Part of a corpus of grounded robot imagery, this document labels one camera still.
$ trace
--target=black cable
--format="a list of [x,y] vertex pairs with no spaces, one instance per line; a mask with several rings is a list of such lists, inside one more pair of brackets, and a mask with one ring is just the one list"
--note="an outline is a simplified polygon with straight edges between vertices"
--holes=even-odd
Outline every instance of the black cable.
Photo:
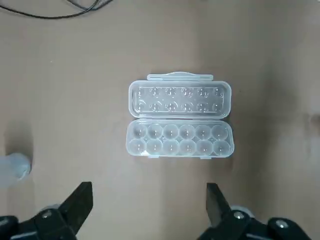
[[[86,9],[87,9],[86,7],[81,6],[80,4],[76,3],[74,0],[67,0],[67,1],[68,1],[69,3],[75,5],[76,7],[82,9],[82,10],[86,10]],[[113,0],[106,0],[104,3],[101,3],[100,5],[99,5],[99,3],[98,3],[97,5],[99,5],[99,6],[93,7],[90,11],[97,11],[97,10],[103,8],[105,5],[111,3],[112,1],[113,1]]]
[[102,5],[100,5],[99,7],[94,8],[96,5],[99,4],[100,1],[101,0],[95,0],[95,2],[88,8],[82,7],[80,5],[77,6],[78,5],[77,3],[74,4],[73,2],[69,1],[73,5],[77,6],[78,8],[84,9],[84,10],[81,11],[81,12],[75,13],[75,14],[65,15],[65,16],[39,16],[39,15],[33,15],[33,14],[26,13],[26,12],[23,12],[23,11],[15,10],[15,9],[7,7],[7,6],[3,6],[1,4],[0,4],[0,8],[5,9],[5,10],[7,10],[9,12],[12,12],[12,13],[15,13],[15,14],[20,14],[20,15],[24,15],[24,16],[27,16],[27,17],[35,18],[35,19],[47,19],[47,20],[51,20],[51,19],[69,19],[69,18],[74,18],[74,17],[78,17],[80,15],[83,15],[83,14],[85,14],[87,12],[90,12],[91,10],[93,10],[93,11],[98,10],[98,9],[104,7],[105,5],[111,3],[113,0],[108,0],[105,3],[103,3]]

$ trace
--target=egg carton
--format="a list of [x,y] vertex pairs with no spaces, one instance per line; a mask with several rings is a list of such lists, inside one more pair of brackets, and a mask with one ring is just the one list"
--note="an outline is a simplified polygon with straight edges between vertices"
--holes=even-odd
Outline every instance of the egg carton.
[[133,156],[226,158],[235,148],[231,127],[219,119],[231,110],[231,87],[212,75],[150,74],[129,87],[127,129]]
[[133,156],[226,158],[234,149],[224,121],[138,119],[130,123],[126,149]]

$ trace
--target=transparent plastic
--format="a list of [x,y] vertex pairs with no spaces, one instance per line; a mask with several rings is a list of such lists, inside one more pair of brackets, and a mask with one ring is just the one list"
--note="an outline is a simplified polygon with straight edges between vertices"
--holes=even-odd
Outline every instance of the transparent plastic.
[[10,187],[27,176],[30,170],[30,160],[21,153],[0,156],[0,187]]
[[127,129],[133,156],[226,158],[234,149],[231,127],[219,120],[138,119]]
[[129,111],[136,118],[222,119],[231,110],[231,87],[212,75],[150,74],[129,87]]

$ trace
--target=screw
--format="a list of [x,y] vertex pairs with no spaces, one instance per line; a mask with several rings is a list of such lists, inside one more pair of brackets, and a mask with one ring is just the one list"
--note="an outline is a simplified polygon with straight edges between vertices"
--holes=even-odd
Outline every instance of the screw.
[[46,211],[43,215],[42,215],[42,218],[43,219],[47,219],[49,217],[51,217],[52,215],[52,212],[51,211]]
[[243,215],[243,213],[240,212],[240,211],[236,211],[236,212],[233,214],[233,216],[234,216],[236,219],[243,219],[243,218],[245,218],[245,216]]
[[286,229],[289,227],[288,223],[286,223],[285,221],[283,221],[281,219],[275,221],[275,224],[281,229]]

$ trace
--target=brown surface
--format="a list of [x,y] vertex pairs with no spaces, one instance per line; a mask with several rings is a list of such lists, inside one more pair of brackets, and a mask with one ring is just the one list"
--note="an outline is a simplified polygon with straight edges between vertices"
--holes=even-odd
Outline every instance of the brown surface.
[[[4,2],[72,11],[63,1]],[[115,0],[78,19],[0,12],[0,22],[0,154],[15,128],[34,150],[27,181],[0,192],[2,214],[29,218],[93,181],[80,240],[192,240],[209,224],[205,189],[216,182],[258,219],[288,217],[320,237],[316,0]],[[230,83],[231,158],[127,154],[130,83],[172,71]]]

